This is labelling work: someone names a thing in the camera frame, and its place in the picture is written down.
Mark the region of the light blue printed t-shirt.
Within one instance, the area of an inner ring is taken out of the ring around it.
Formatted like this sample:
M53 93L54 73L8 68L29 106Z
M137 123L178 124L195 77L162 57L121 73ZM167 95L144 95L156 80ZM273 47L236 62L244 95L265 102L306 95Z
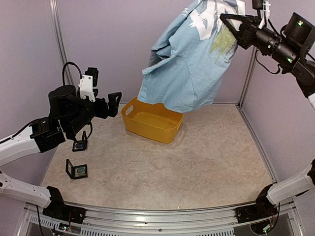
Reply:
M151 48L138 100L178 113L212 104L238 47L220 15L245 13L241 0L196 0L185 7Z

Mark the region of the yellow plastic basket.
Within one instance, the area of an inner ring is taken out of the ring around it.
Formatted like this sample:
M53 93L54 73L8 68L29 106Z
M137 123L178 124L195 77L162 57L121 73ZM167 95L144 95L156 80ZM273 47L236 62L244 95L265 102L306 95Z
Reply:
M121 111L126 130L161 143L174 141L184 115L165 108L161 103L151 105L133 98Z

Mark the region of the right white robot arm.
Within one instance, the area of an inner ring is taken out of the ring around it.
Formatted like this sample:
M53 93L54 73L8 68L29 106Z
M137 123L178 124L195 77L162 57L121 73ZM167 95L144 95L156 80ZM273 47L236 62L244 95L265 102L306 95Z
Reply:
M290 73L297 81L311 106L315 105L315 62L308 61L315 42L315 27L297 13L293 13L280 33L259 27L259 17L251 15L221 14L221 21L243 49L255 46L262 55L278 63L278 71ZM300 196L315 187L315 165L276 184L266 186L252 206L252 214L262 218L272 207L293 196Z

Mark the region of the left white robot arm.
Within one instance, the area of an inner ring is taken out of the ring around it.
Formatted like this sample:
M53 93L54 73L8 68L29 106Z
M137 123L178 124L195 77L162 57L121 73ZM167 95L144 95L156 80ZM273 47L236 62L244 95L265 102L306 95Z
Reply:
M73 141L73 151L86 150L89 135L76 138L92 119L115 117L118 113L121 92L97 98L98 69L89 67L80 75L78 87L66 85L49 92L50 113L35 119L15 134L0 141L0 164L6 165L22 157L55 149L66 140ZM0 174L0 194L49 209L59 219L69 214L60 191L54 187L40 187Z

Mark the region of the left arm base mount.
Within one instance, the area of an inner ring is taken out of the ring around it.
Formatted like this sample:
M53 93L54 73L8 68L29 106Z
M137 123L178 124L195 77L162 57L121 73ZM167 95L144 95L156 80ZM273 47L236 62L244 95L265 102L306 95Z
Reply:
M47 189L50 193L50 203L47 207L43 207L43 215L68 223L83 224L86 209L65 204L59 189L52 186L48 186Z

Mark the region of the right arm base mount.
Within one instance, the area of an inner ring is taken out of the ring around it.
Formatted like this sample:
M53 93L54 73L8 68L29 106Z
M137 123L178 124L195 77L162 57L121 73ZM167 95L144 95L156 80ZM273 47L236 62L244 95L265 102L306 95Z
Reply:
M250 225L252 232L258 236L266 236L268 232L271 232L279 219L280 203L273 205L267 199L267 193L271 186L272 184L263 188L254 204L235 209L239 224L260 220Z

